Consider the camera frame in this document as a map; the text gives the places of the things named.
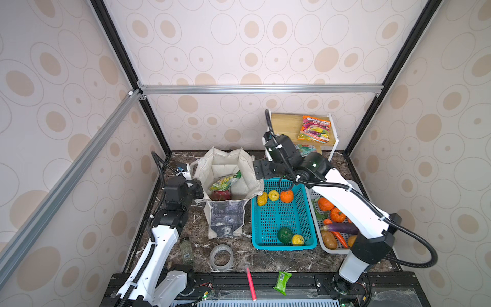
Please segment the pink dragon fruit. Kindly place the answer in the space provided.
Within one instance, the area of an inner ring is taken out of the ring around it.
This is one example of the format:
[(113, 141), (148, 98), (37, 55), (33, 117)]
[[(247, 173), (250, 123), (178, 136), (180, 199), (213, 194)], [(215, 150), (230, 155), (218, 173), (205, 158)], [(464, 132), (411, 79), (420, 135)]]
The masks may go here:
[(231, 200), (231, 192), (228, 189), (225, 191), (212, 191), (210, 198), (212, 201)]

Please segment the pink orange snack bag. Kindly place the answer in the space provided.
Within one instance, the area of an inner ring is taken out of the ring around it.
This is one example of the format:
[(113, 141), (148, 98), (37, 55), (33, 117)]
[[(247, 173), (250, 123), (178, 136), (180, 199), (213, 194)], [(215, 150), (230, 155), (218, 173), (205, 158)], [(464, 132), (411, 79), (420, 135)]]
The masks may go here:
[(330, 141), (331, 123), (328, 120), (304, 115), (298, 140), (326, 144)]

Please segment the green yellow snack bag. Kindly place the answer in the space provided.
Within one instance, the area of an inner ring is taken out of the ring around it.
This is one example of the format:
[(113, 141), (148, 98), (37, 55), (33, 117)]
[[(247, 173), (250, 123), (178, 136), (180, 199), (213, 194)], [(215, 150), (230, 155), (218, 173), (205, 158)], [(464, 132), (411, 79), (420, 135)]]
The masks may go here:
[(211, 191), (225, 191), (230, 189), (232, 185), (238, 182), (239, 179), (242, 178), (241, 171), (238, 171), (234, 174), (224, 176), (220, 178), (217, 182), (213, 183), (210, 187)]

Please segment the white canvas grocery bag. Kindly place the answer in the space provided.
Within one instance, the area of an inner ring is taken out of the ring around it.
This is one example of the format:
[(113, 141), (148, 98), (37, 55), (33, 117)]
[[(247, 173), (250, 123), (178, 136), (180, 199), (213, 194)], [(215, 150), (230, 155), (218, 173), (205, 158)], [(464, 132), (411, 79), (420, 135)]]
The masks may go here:
[(264, 181), (256, 178), (254, 157), (245, 150), (224, 152), (209, 150), (190, 164), (191, 176), (201, 182), (208, 223), (208, 238), (228, 238), (242, 235), (245, 205), (264, 191)]

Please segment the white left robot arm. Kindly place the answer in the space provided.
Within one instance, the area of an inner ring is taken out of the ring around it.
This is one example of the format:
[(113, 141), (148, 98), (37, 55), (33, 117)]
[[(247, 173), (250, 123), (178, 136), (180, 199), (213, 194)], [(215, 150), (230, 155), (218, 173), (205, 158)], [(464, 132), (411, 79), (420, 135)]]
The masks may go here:
[(179, 164), (164, 185), (164, 204), (150, 219), (149, 239), (141, 258), (126, 280), (117, 277), (106, 290), (101, 306), (171, 306), (181, 294), (194, 291), (194, 270), (177, 265), (163, 274), (164, 265), (188, 220), (190, 205), (203, 197), (191, 167)]

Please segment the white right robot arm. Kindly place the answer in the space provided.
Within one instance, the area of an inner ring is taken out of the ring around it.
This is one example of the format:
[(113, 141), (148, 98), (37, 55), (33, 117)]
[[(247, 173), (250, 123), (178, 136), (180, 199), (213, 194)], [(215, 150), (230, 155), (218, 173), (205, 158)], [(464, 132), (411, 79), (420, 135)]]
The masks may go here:
[(314, 190), (341, 211), (358, 229), (338, 275), (349, 283), (358, 282), (369, 266), (382, 260), (391, 250), (395, 237), (388, 224), (390, 216), (381, 212), (354, 189), (338, 170), (318, 152), (301, 156), (289, 137), (266, 132), (263, 143), (267, 157), (253, 163), (257, 179), (281, 177), (294, 185)]

